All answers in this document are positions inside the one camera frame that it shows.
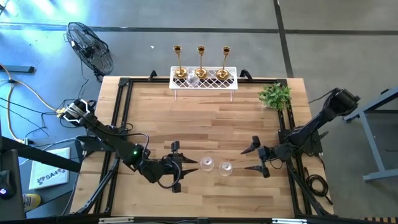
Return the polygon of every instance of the white wire rack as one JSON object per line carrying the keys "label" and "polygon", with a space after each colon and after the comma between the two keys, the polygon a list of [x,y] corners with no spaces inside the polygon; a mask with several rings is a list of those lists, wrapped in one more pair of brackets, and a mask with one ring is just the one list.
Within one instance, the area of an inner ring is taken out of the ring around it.
{"label": "white wire rack", "polygon": [[195,70],[199,67],[184,67],[187,69],[187,77],[177,78],[175,71],[178,68],[178,66],[172,66],[170,69],[169,88],[174,91],[174,100],[177,100],[177,90],[229,90],[232,102],[234,91],[238,90],[236,67],[224,68],[229,73],[228,78],[224,80],[218,79],[216,75],[217,71],[223,67],[202,67],[207,71],[207,77],[204,79],[199,79],[195,75]]}

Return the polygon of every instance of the potted plant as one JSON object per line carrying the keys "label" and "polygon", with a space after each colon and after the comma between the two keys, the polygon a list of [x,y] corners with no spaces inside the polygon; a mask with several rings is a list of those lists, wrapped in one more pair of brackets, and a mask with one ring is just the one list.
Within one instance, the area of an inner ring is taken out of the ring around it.
{"label": "potted plant", "polygon": [[264,107],[281,111],[290,99],[290,88],[280,83],[265,85],[264,91],[259,92],[259,99]]}

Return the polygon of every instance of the gold candle holder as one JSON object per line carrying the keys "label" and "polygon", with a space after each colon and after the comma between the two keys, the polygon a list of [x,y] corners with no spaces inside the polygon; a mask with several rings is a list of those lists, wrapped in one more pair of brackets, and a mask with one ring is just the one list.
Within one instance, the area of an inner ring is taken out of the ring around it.
{"label": "gold candle holder", "polygon": [[195,70],[195,74],[197,75],[198,78],[206,78],[207,77],[207,71],[206,71],[206,69],[201,67],[201,65],[202,65],[202,57],[203,57],[203,54],[205,53],[205,46],[202,46],[202,45],[199,46],[198,47],[198,52],[199,52],[199,55],[200,55],[200,68]]}
{"label": "gold candle holder", "polygon": [[227,70],[225,70],[225,62],[226,62],[226,57],[229,54],[229,47],[223,47],[223,53],[224,53],[224,63],[223,63],[223,69],[220,69],[217,71],[216,75],[217,78],[220,80],[225,80],[229,77],[229,73]]}
{"label": "gold candle holder", "polygon": [[181,59],[180,59],[181,46],[175,45],[173,49],[174,49],[175,53],[177,54],[178,65],[180,67],[175,70],[175,76],[177,78],[185,78],[187,76],[187,69],[181,67]]}

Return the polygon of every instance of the black metal frame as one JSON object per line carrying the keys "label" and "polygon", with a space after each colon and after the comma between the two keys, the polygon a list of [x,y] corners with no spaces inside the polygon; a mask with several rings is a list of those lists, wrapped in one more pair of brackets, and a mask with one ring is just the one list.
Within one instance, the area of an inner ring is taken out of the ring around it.
{"label": "black metal frame", "polygon": [[[134,83],[168,83],[169,82],[169,77],[158,77],[156,74],[156,71],[152,71],[149,78],[146,77],[137,77],[137,78],[120,78],[119,81],[119,88],[118,88],[118,93],[116,95],[116,102],[115,102],[115,106],[114,106],[114,111],[113,111],[113,117],[112,117],[112,122],[111,125],[115,126],[116,125],[116,120],[118,118],[118,114],[119,114],[119,109],[120,109],[120,102],[121,102],[121,96],[123,93],[123,88],[126,86],[127,87],[127,95],[126,95],[126,100],[125,100],[125,105],[124,105],[124,110],[123,110],[123,116],[122,116],[122,123],[121,123],[121,128],[125,128],[126,122],[127,122],[127,114],[129,111],[129,107],[130,107],[130,99],[131,99],[131,93],[132,93],[132,87]],[[286,78],[253,78],[251,76],[251,74],[247,71],[247,70],[241,70],[241,73],[239,75],[238,78],[238,83],[253,83],[253,84],[273,84],[273,83],[280,83],[282,86],[287,86],[287,79]],[[293,129],[295,127],[295,122],[294,122],[294,116],[293,116],[293,111],[292,111],[292,107],[290,105],[290,102],[288,102],[288,107],[287,107],[287,115],[288,115],[288,120],[289,120],[289,125],[290,125],[290,129]],[[288,131],[288,129],[286,129],[285,127],[285,121],[284,121],[284,114],[279,111],[278,112],[278,117],[279,117],[279,125],[280,125],[280,133],[284,133],[286,131]],[[100,181],[103,179],[107,169],[108,169],[108,165],[109,165],[109,159],[110,159],[110,152],[106,152],[105,153],[105,157],[104,157],[104,164],[102,167],[102,171],[101,171],[101,178]],[[296,158],[297,161],[297,170],[298,170],[298,175],[300,178],[305,178],[303,176],[304,174],[304,169],[303,169],[303,164],[302,164],[302,160],[301,157]],[[295,217],[297,217],[298,215],[301,215],[302,212],[300,211],[300,207],[299,207],[299,200],[297,197],[297,191],[295,188],[295,181],[293,179],[293,177],[291,176],[291,174],[289,173],[289,171],[287,171],[288,173],[288,178],[289,178],[289,185],[290,185],[290,193],[292,195],[292,204],[293,204],[293,210],[294,210],[294,215]],[[112,211],[112,204],[113,204],[113,198],[114,198],[114,191],[116,188],[116,179],[117,179],[118,173],[116,172],[113,175],[112,181],[111,181],[111,187],[109,188],[109,195],[108,195],[108,201],[106,204],[106,208],[104,213],[108,214],[110,216],[111,211]],[[303,199],[304,199],[304,205],[305,205],[305,214],[306,215],[311,215],[311,208],[310,208],[310,203],[309,201],[305,198],[304,194],[303,194]],[[95,204],[95,210],[94,213],[100,213],[100,206],[101,206],[101,202],[102,202],[102,196],[100,196]],[[171,222],[173,220],[176,220],[176,218],[165,218],[165,217],[148,217],[148,220],[152,220],[153,222]],[[241,222],[259,222],[260,220],[258,218],[255,219],[245,219],[245,218],[239,218],[236,219],[239,220]],[[222,219],[222,221],[224,222],[235,222],[235,218],[226,218],[226,219]]]}

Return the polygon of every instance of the concrete floor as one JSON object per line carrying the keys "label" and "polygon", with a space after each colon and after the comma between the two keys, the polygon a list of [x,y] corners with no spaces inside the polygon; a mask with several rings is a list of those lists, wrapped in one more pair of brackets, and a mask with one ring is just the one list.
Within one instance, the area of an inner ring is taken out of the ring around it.
{"label": "concrete floor", "polygon": [[[355,0],[280,0],[286,29],[320,30],[397,30],[396,1]],[[272,0],[219,1],[79,1],[10,0],[0,22],[62,24],[79,21],[102,27],[215,27],[277,29]],[[34,75],[13,73],[28,83],[52,106],[65,98],[76,98],[83,81],[80,60],[60,31],[0,30],[0,62],[31,65]],[[221,48],[231,47],[227,64],[248,69],[255,77],[286,77],[279,34],[145,33],[97,32],[108,43],[114,61],[111,75],[148,75],[156,70],[167,75],[176,64],[172,46],[183,47],[182,62],[197,64],[195,47],[207,47],[204,63],[221,64]],[[398,85],[398,47],[396,35],[287,35],[294,77],[304,78],[308,98],[314,99],[334,87],[347,88],[362,99],[360,105],[377,97],[386,88]],[[92,71],[83,66],[90,81],[83,97],[96,99],[100,90]],[[8,84],[0,87],[5,98]],[[33,94],[21,86],[12,95],[13,102],[47,111]],[[322,101],[311,104],[313,114]],[[40,115],[15,106],[16,112],[40,125]],[[2,134],[11,137],[6,112],[0,108]],[[31,125],[12,115],[23,125],[13,128],[20,138]],[[83,129],[66,129],[53,117],[45,119],[50,137],[37,131],[30,137],[47,144],[77,134]],[[377,170],[369,144],[359,121],[345,124],[335,119],[322,128],[329,131],[323,140],[326,175],[335,212],[341,217],[394,217],[398,211],[398,179],[365,184],[362,175]],[[29,217],[59,214],[67,196],[30,212]]]}

